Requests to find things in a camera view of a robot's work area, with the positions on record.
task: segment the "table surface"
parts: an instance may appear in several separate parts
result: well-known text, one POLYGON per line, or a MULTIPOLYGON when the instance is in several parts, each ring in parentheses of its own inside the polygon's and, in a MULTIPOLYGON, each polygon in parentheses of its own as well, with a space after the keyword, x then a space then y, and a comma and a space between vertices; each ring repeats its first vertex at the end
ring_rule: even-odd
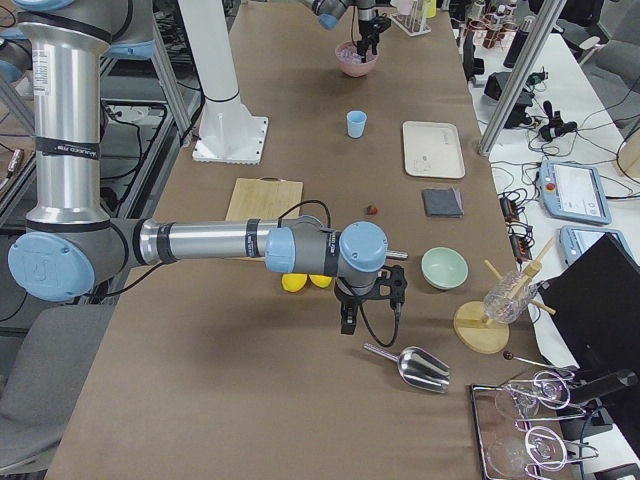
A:
MULTIPOLYGON (((493 72, 509 71, 509 69, 502 65, 506 51, 500 46, 493 49, 477 47, 475 55, 484 59, 486 69, 485 74, 478 77, 476 86, 469 84, 469 91, 473 97, 480 129, 483 130, 496 105, 495 101, 483 94, 486 78, 493 72)), ((577 122, 579 133, 583 137, 567 134, 555 139, 546 147, 546 150, 550 153, 557 151, 561 157, 549 156, 549 158, 582 165, 595 165, 607 195, 627 195, 629 191, 622 185, 633 192, 640 190, 639 184, 617 173, 613 159, 623 141, 622 136, 560 35, 550 35, 547 39, 533 71, 539 72, 542 69, 549 73, 549 79, 536 88, 537 103, 527 109, 527 112, 530 115, 546 117, 541 105, 545 100, 549 100, 554 110, 561 111, 565 122, 577 122)), ((489 157, 494 167, 493 176, 498 193, 525 188, 529 196, 533 196, 533 187, 526 185, 529 180, 526 177, 523 179, 521 172, 522 166, 540 162, 543 158, 542 153, 531 151, 527 147, 530 142, 534 148, 540 148, 543 142, 535 137, 536 132, 523 129, 501 132, 489 157)), ((531 169, 531 177, 535 176, 535 170, 536 168, 531 169)), ((638 222, 640 204, 637 200, 611 200, 608 204, 613 221, 610 225, 603 227, 622 231, 632 254, 636 260, 640 259, 640 222, 638 222)), ((538 201, 526 204, 524 219, 533 226, 536 239, 532 249, 534 256, 539 253, 549 238, 557 238, 562 226, 585 225, 552 218, 538 201)), ((560 245, 556 243, 556 246, 545 256, 543 269, 536 279, 556 277, 566 268, 560 245)), ((531 307, 530 310, 532 317, 538 316, 535 307, 531 307)), ((540 313, 535 330, 540 351, 546 358, 556 365, 575 364, 575 359, 566 348, 547 313, 540 313)), ((589 442, 599 449, 600 457, 585 464, 587 472, 604 470, 624 463, 640 463, 615 425, 612 432, 590 437, 589 442)))
MULTIPOLYGON (((120 299, 48 479, 479 477, 467 385, 501 383, 522 365, 468 350, 452 328, 456 309, 495 283, 483 259, 506 271, 513 258, 490 165, 475 153, 480 132, 449 19, 438 15, 432 33, 414 38, 392 26, 359 79, 333 53, 349 24, 326 32, 298 4, 241 7, 232 50, 243 102, 269 117, 262 162, 197 163, 185 149, 156 218, 221 220, 237 177, 269 176, 303 181, 303 198, 326 201, 336 228, 375 221, 391 249, 410 254, 392 350, 418 345, 448 363, 449 393, 404 384, 395 365, 363 350, 371 339, 361 321, 341 336, 331 291, 287 294, 259 262, 182 261, 120 299), (369 116, 358 140, 345 132, 352 109, 369 116), (404 173, 407 120, 456 125, 464 179, 404 173), (422 189, 451 184, 464 218, 426 217, 422 189), (379 213, 366 217, 372 203, 379 213), (438 245, 469 264, 466 283, 449 292, 421 278, 422 254, 438 245)), ((388 305, 366 309, 388 338, 388 305)), ((513 326, 508 347, 538 356, 530 324, 513 326)))

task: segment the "bowl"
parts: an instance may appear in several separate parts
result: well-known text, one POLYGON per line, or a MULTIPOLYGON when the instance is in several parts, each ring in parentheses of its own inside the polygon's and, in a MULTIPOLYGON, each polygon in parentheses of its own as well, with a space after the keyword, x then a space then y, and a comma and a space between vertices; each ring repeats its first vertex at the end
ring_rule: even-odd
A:
POLYGON ((422 256, 422 275, 430 285, 440 290, 450 290, 465 282, 469 267, 455 250, 435 247, 422 256))
POLYGON ((336 47, 336 58, 338 59, 338 65, 340 70, 350 77, 363 77, 375 67, 378 61, 378 56, 371 52, 371 49, 367 50, 365 55, 366 62, 362 63, 360 56, 357 53, 356 47, 351 41, 343 42, 336 47))

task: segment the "scoop handle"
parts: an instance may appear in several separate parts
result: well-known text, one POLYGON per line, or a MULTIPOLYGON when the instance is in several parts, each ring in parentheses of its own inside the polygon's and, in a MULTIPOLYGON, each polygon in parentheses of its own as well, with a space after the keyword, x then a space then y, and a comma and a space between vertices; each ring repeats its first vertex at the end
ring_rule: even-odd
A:
POLYGON ((398 356, 393 353, 387 352, 383 348, 377 347, 376 345, 371 345, 370 343, 365 343, 363 345, 365 350, 369 350, 370 352, 377 353, 381 357, 388 358, 392 362, 398 363, 398 356))

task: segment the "green bowl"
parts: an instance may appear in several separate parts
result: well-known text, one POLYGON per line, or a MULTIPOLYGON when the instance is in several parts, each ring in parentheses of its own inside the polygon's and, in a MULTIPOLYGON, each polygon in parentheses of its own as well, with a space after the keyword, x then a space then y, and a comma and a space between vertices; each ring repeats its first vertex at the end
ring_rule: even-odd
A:
POLYGON ((435 247, 422 256, 422 276, 440 290, 459 287, 469 275, 469 267, 455 250, 435 247))

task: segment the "metal scoop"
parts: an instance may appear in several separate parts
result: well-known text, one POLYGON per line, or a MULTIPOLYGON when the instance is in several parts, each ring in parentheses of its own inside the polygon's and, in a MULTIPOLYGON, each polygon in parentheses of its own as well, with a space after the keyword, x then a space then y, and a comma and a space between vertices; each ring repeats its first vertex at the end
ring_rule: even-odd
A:
POLYGON ((447 392, 451 379, 449 366, 422 348, 407 347, 396 356, 370 343, 363 346, 370 352, 396 362, 400 376, 412 387, 435 393, 447 392))

